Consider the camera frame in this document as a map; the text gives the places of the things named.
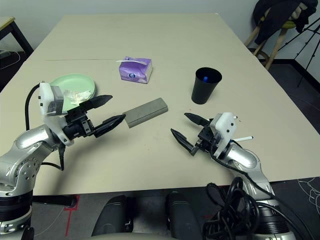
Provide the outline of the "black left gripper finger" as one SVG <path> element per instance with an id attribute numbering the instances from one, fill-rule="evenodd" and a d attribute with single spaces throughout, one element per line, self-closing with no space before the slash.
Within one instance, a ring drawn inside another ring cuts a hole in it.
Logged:
<path id="1" fill-rule="evenodd" d="M 103 106 L 105 103 L 107 103 L 109 100 L 113 98 L 112 95 L 99 95 L 95 96 L 91 99 L 88 99 L 84 102 L 81 102 L 79 104 L 79 107 L 83 110 L 91 110 L 91 109 L 96 109 L 101 106 Z"/>
<path id="2" fill-rule="evenodd" d="M 116 128 L 124 119 L 126 115 L 121 114 L 121 115 L 115 115 L 107 120 L 104 120 L 102 124 L 98 125 L 97 127 L 94 128 L 94 136 L 96 138 L 101 137 L 102 135 L 110 132 L 114 128 Z"/>

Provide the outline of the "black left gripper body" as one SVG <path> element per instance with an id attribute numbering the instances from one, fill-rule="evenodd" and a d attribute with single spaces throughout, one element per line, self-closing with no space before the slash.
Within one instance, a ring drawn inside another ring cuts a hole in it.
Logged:
<path id="1" fill-rule="evenodd" d="M 66 126 L 62 130 L 69 139 L 91 136 L 95 132 L 95 127 L 88 119 L 86 110 L 80 107 L 68 110 L 64 118 Z"/>

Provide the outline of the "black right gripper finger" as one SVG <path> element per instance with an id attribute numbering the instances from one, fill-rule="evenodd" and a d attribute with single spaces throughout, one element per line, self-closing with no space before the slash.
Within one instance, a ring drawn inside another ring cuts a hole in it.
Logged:
<path id="1" fill-rule="evenodd" d="M 171 128 L 170 131 L 177 142 L 181 146 L 183 146 L 192 156 L 196 154 L 198 148 L 195 145 L 191 144 L 183 134 L 173 128 Z"/>
<path id="2" fill-rule="evenodd" d="M 196 115 L 194 113 L 190 113 L 190 112 L 186 112 L 184 113 L 184 115 L 190 120 L 192 121 L 193 123 L 195 123 L 196 125 L 199 125 L 199 126 L 207 126 L 210 124 L 210 121 L 199 116 L 199 115 Z"/>

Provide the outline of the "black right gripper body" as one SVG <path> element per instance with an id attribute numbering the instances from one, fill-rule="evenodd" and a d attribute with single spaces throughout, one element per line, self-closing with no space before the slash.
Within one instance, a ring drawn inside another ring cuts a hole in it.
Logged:
<path id="1" fill-rule="evenodd" d="M 213 134 L 210 126 L 204 126 L 200 131 L 196 146 L 200 150 L 208 153 L 215 153 L 215 151 L 218 149 L 217 140 L 215 139 L 215 135 Z"/>

